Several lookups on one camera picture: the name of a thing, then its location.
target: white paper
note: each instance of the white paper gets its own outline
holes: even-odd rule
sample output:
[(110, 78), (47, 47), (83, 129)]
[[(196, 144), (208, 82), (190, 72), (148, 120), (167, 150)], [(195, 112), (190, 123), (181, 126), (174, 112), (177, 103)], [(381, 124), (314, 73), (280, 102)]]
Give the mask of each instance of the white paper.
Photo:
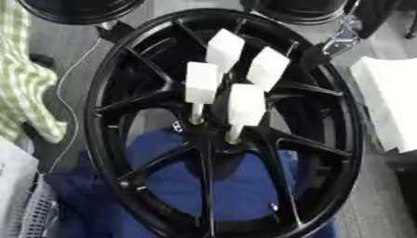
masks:
[(19, 235), (19, 223), (30, 195), (38, 161), (0, 137), (0, 237)]

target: white cable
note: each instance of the white cable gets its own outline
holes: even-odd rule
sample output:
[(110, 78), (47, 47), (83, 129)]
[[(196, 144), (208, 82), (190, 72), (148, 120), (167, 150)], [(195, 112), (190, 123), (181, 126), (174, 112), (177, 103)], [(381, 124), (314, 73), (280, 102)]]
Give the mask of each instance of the white cable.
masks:
[(65, 74), (62, 76), (61, 80), (58, 82), (57, 90), (56, 90), (56, 96), (57, 96), (58, 100), (68, 109), (68, 112), (70, 112), (71, 116), (73, 117), (73, 120), (74, 120), (74, 134), (73, 134), (73, 137), (71, 138), (70, 143), (68, 144), (68, 146), (62, 151), (62, 153), (57, 157), (57, 159), (55, 160), (55, 162), (50, 167), (49, 171), (47, 172), (48, 174), (52, 173), (55, 170), (55, 167), (60, 162), (60, 160), (62, 159), (62, 157), (73, 146), (73, 144), (75, 142), (75, 139), (76, 139), (76, 137), (78, 135), (78, 131), (79, 131), (79, 123), (78, 123), (78, 118), (76, 116), (75, 110), (73, 109), (73, 107), (70, 106), (70, 104), (61, 95), (62, 86), (63, 86), (65, 80), (67, 79), (68, 75), (76, 67), (78, 67), (78, 65), (81, 62), (83, 62), (86, 59), (86, 57), (88, 57), (99, 46), (100, 42), (101, 42), (101, 39), (100, 38), (97, 39), (96, 43), (91, 47), (91, 49), (89, 49), (86, 52), (86, 54), (84, 54), (83, 57), (81, 57), (67, 72), (65, 72)]

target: plastic basket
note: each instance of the plastic basket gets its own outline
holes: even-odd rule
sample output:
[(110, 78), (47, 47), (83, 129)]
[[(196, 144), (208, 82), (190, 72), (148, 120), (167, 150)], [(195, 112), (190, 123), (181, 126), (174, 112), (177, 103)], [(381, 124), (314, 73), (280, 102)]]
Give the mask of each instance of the plastic basket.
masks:
[(27, 205), (19, 238), (51, 237), (50, 232), (58, 216), (55, 192), (41, 176)]

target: wheel rim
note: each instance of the wheel rim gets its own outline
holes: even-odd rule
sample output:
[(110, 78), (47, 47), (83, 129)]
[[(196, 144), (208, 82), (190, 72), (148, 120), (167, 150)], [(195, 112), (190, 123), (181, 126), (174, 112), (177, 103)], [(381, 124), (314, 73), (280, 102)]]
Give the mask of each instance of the wheel rim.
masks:
[(90, 25), (115, 20), (143, 4), (144, 0), (19, 0), (38, 18), (71, 25)]
[[(218, 120), (208, 120), (201, 126), (190, 125), (190, 106), (183, 101), (184, 89), (181, 84), (185, 64), (187, 60), (203, 60), (207, 40), (221, 28), (247, 39), (242, 60), (228, 75), (226, 82), (242, 82), (250, 59), (263, 46), (285, 52), (293, 41), (299, 43), (291, 53), (294, 63), (267, 95), (270, 109), (293, 114), (294, 122), (289, 125), (294, 134), (271, 129), (265, 117), (260, 126), (245, 131), (242, 143), (230, 146), (219, 142), (227, 126), (219, 124)], [(213, 227), (216, 237), (302, 237), (323, 226), (342, 206), (356, 181), (361, 162), (362, 131), (352, 95), (331, 65), (317, 68), (308, 75), (298, 68), (297, 59), (309, 46), (310, 43), (298, 34), (271, 20), (223, 9), (170, 14), (142, 25), (119, 42), (101, 64), (89, 91), (85, 113), (87, 145), (102, 175), (132, 215), (158, 234), (173, 237), (203, 237)], [(167, 60), (172, 59), (169, 56), (176, 56), (175, 61)], [(129, 64), (135, 67), (141, 65), (137, 70), (142, 75), (134, 73), (134, 78), (143, 79), (140, 81), (141, 89), (133, 90), (138, 85), (118, 84), (120, 80), (115, 80), (120, 78), (119, 73), (127, 72), (121, 69)], [(153, 83), (144, 86), (146, 75), (149, 74), (152, 76), (148, 78), (154, 79)], [(221, 91), (227, 91), (229, 86), (225, 83)], [(296, 108), (294, 105), (297, 100), (301, 102), (301, 110), (309, 108), (304, 112), (312, 118), (306, 120), (308, 127), (313, 128), (313, 132), (322, 131), (317, 137), (313, 138), (305, 130), (294, 129), (297, 127), (295, 125), (302, 124), (301, 119), (296, 119), (301, 116), (291, 112), (291, 108)], [(313, 101), (312, 106), (304, 106), (309, 101)], [(146, 169), (132, 171), (121, 143), (126, 139), (126, 127), (131, 123), (128, 119), (131, 114), (148, 108), (171, 111), (184, 129), (184, 144), (156, 158)], [(325, 145), (325, 130), (328, 128), (325, 120), (313, 118), (332, 120), (332, 146)], [(325, 175), (320, 188), (314, 192), (308, 188), (295, 195), (295, 190), (285, 178), (282, 164), (276, 159), (276, 145), (279, 149), (309, 154), (311, 160), (317, 159), (320, 165), (313, 171), (320, 174), (321, 178)], [(174, 155), (183, 156), (195, 151), (201, 155), (204, 167), (201, 181), (203, 207), (206, 209), (201, 219), (163, 203), (146, 189), (149, 174), (178, 160), (178, 156)], [(269, 173), (278, 175), (271, 179), (281, 197), (280, 208), (275, 214), (257, 220), (214, 221), (209, 195), (212, 187), (210, 157), (213, 154), (242, 152), (257, 154)], [(125, 181), (128, 181), (129, 186), (124, 186)]]

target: white foam block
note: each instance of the white foam block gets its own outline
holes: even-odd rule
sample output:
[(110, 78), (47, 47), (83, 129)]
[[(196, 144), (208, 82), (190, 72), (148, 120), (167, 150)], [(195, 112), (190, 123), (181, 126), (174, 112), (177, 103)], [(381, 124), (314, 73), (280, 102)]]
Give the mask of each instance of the white foam block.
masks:
[(263, 91), (254, 85), (234, 84), (229, 98), (229, 123), (257, 126), (266, 112)]
[(185, 100), (189, 103), (212, 104), (219, 83), (219, 67), (209, 63), (189, 62), (185, 80)]
[(276, 85), (282, 74), (284, 74), (289, 63), (289, 58), (271, 47), (266, 47), (253, 60), (249, 69), (248, 79), (252, 84), (259, 86), (265, 92), (269, 92)]
[(388, 151), (417, 150), (417, 59), (381, 60), (364, 57), (352, 66), (376, 134)]
[(209, 42), (206, 62), (219, 66), (228, 73), (239, 61), (245, 40), (225, 29), (220, 30)]

